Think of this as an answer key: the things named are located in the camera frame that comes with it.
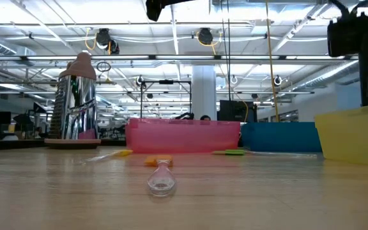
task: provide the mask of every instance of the blue plastic bin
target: blue plastic bin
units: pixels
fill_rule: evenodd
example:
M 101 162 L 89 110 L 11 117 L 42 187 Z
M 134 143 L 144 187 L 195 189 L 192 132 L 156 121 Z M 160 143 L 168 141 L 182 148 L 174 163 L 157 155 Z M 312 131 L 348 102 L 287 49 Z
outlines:
M 314 122 L 247 123 L 241 134 L 244 148 L 251 151 L 322 152 Z

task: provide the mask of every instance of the wall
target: wall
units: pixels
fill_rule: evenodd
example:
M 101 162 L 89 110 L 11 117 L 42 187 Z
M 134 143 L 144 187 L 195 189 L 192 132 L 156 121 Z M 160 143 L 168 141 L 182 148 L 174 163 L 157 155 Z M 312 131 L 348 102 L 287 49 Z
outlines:
M 278 105 L 279 114 L 298 110 L 299 121 L 313 122 L 318 114 L 355 109 L 360 107 L 360 83 L 340 86 L 331 84 L 324 89 L 315 89 L 313 95 L 298 95 L 292 103 Z M 258 119 L 269 118 L 275 115 L 275 109 L 258 111 Z

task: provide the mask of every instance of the clear glass object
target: clear glass object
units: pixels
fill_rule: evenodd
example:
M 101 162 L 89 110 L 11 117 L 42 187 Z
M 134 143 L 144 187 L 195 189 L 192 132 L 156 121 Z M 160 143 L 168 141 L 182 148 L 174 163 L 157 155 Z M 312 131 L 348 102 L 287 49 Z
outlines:
M 174 192 L 176 178 L 169 170 L 169 163 L 169 160 L 157 160 L 158 168 L 147 180 L 149 190 L 154 196 L 165 197 Z

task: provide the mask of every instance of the metal frame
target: metal frame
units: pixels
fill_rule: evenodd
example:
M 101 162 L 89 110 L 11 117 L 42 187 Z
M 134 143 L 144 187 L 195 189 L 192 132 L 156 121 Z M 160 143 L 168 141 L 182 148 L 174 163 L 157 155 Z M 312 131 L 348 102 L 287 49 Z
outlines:
M 159 61 L 212 61 L 220 62 L 228 57 L 225 55 L 92 55 L 92 61 L 131 61 L 131 60 L 159 60 Z M 0 56 L 0 61 L 74 61 L 76 56 Z M 251 62 L 265 64 L 269 61 L 269 55 L 231 55 L 231 61 Z M 274 55 L 274 61 L 295 63 L 340 63 L 357 60 L 358 56 L 329 57 L 320 55 Z
M 141 93 L 145 93 L 147 91 L 97 91 L 98 94 L 101 95 L 138 95 Z M 41 94 L 41 95 L 54 95 L 56 92 L 54 91 L 0 91 L 0 95 L 8 94 L 8 95 L 15 95 L 15 94 Z M 186 91 L 149 91 L 148 93 L 153 94 L 182 94 L 182 93 L 189 93 L 188 90 Z M 272 95 L 271 91 L 232 91 L 231 94 L 261 94 L 261 95 Z M 217 91 L 217 94 L 220 95 L 227 95 L 227 91 Z M 291 91 L 291 92 L 283 92 L 279 91 L 275 93 L 276 95 L 308 95 L 314 94 L 314 91 Z
M 178 83 L 189 95 L 190 95 L 190 112 L 192 111 L 192 83 L 190 80 L 144 80 L 140 83 L 140 118 L 143 117 L 143 94 L 145 92 L 147 92 L 147 90 L 149 90 L 150 87 L 152 87 L 154 85 L 154 83 L 159 83 L 159 84 L 163 84 L 163 81 L 169 81 L 174 83 Z M 143 91 L 143 85 L 145 83 L 150 83 L 150 85 L 146 88 L 146 90 Z M 190 85 L 190 91 L 187 90 L 182 83 L 188 83 Z

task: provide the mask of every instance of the pink plastic bin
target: pink plastic bin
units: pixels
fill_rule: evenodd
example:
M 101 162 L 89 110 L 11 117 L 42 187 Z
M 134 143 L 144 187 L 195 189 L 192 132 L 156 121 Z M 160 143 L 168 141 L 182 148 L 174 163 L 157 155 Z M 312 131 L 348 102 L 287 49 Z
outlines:
M 127 147 L 134 153 L 211 153 L 238 148 L 240 123 L 180 119 L 130 119 Z

